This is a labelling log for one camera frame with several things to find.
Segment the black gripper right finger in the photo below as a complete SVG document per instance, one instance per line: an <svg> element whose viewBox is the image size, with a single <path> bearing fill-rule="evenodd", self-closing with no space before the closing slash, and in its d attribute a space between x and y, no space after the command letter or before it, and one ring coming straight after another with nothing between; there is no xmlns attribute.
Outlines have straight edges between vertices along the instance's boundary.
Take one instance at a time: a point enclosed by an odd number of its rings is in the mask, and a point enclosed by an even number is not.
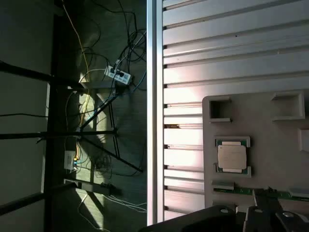
<svg viewBox="0 0 309 232"><path fill-rule="evenodd" d="M243 224L245 232L307 232L309 223L296 213L285 211L275 189L254 189L255 206L250 206Z"/></svg>

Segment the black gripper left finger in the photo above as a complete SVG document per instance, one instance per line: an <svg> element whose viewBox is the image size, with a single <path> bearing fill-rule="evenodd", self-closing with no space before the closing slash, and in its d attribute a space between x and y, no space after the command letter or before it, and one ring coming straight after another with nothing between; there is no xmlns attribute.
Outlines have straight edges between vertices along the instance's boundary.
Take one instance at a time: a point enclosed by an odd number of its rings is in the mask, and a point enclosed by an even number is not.
<svg viewBox="0 0 309 232"><path fill-rule="evenodd" d="M140 232L235 232L236 214L227 206L215 205L140 229Z"/></svg>

